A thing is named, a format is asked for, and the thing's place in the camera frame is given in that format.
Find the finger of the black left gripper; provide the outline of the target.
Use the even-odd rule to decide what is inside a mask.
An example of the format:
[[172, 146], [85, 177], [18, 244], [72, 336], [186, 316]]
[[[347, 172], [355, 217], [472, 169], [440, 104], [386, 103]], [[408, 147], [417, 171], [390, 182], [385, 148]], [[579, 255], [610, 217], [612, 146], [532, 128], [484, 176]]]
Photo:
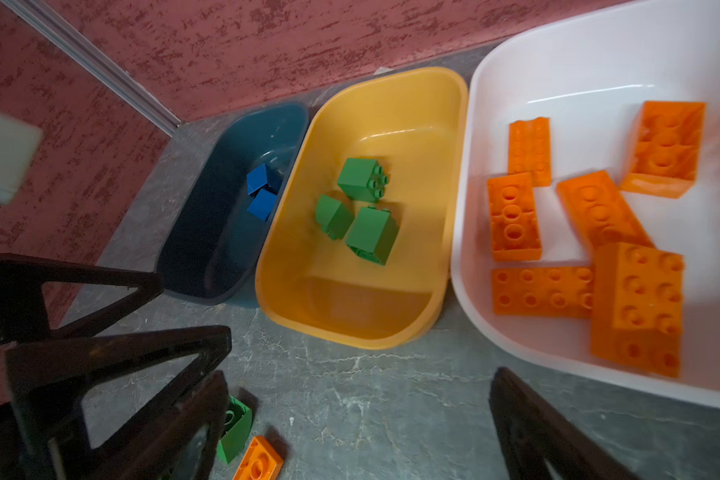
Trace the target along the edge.
[[[45, 294], [84, 285], [123, 287], [126, 295], [71, 323], [54, 328]], [[0, 254], [0, 344], [93, 337], [163, 292], [161, 276], [40, 257]]]
[[[19, 464], [23, 478], [89, 479], [88, 474], [135, 439], [149, 421], [186, 400], [212, 372], [219, 371], [218, 365], [230, 351], [231, 331], [226, 326], [48, 340], [12, 347], [6, 353], [6, 373], [22, 441]], [[93, 387], [183, 357], [193, 360], [108, 440], [91, 446], [82, 400]], [[174, 467], [188, 467], [199, 449], [185, 450], [163, 475], [175, 479]]]

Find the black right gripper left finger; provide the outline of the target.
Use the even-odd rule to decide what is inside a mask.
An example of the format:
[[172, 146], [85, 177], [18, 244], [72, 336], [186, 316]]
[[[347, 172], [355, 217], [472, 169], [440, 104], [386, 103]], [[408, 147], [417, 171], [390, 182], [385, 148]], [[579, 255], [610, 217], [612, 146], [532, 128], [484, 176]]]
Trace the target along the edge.
[[213, 466], [216, 443], [223, 429], [228, 405], [224, 374], [212, 372], [186, 400], [161, 413], [138, 432], [125, 447], [107, 456], [87, 475], [89, 479], [158, 479], [191, 448], [199, 447], [184, 469], [174, 467], [177, 479], [206, 479]]

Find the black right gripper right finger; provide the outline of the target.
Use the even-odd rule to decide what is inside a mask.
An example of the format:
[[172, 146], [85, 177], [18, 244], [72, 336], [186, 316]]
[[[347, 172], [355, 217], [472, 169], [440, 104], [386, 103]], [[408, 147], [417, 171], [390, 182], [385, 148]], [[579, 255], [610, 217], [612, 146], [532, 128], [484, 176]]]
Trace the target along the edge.
[[506, 367], [491, 382], [490, 409], [511, 479], [634, 479]]

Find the green lego brick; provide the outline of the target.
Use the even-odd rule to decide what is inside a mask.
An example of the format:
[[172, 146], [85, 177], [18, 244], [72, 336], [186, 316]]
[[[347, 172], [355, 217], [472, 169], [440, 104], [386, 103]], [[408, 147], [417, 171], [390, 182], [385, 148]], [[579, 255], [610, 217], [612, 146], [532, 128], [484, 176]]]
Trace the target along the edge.
[[225, 464], [230, 464], [245, 448], [252, 423], [252, 409], [234, 396], [229, 396], [223, 432], [217, 446], [217, 456]]
[[354, 221], [354, 213], [344, 202], [328, 195], [321, 195], [315, 210], [320, 230], [331, 240], [341, 240]]
[[375, 159], [348, 158], [337, 184], [350, 200], [376, 203], [384, 197], [389, 176]]
[[359, 258], [385, 266], [398, 232], [390, 210], [366, 206], [358, 211], [345, 242]]

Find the orange long lego brick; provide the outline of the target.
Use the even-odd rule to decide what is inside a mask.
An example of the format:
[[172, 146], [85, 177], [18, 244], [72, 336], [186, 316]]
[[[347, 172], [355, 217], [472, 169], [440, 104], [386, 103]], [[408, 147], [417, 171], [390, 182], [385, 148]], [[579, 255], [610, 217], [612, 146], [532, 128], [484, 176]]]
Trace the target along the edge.
[[684, 257], [625, 242], [595, 250], [590, 352], [677, 378], [681, 371]]

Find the yellow plastic bin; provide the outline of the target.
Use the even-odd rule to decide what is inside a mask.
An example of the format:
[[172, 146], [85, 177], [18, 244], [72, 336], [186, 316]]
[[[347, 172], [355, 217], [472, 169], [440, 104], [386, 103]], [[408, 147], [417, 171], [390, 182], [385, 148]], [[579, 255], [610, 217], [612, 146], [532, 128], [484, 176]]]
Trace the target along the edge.
[[348, 87], [318, 110], [257, 265], [257, 300], [271, 320], [372, 350], [434, 325], [467, 100], [459, 74], [427, 67]]

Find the teal plastic bin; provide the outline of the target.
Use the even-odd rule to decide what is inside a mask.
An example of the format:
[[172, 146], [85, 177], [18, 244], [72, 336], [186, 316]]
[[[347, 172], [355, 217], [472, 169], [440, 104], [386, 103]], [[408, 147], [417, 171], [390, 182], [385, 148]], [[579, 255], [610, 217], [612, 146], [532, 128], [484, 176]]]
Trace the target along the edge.
[[[168, 295], [257, 307], [256, 264], [309, 124], [308, 108], [288, 102], [247, 113], [222, 133], [158, 256]], [[247, 211], [246, 176], [264, 162], [283, 177], [268, 221]]]

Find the white plastic bin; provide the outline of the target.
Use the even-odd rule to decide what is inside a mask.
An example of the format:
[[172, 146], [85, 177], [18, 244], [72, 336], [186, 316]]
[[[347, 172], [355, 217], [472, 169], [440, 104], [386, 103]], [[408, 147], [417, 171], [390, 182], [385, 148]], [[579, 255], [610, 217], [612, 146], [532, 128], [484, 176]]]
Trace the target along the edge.
[[720, 1], [632, 2], [492, 50], [451, 262], [512, 355], [720, 408]]

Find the aluminium corner post left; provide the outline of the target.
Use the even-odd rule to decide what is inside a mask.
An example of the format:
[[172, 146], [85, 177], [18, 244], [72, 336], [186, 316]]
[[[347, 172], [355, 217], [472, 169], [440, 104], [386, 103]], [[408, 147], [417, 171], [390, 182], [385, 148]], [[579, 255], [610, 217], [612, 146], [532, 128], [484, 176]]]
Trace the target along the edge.
[[162, 132], [172, 137], [178, 130], [181, 120], [169, 108], [45, 1], [1, 0], [1, 3]]

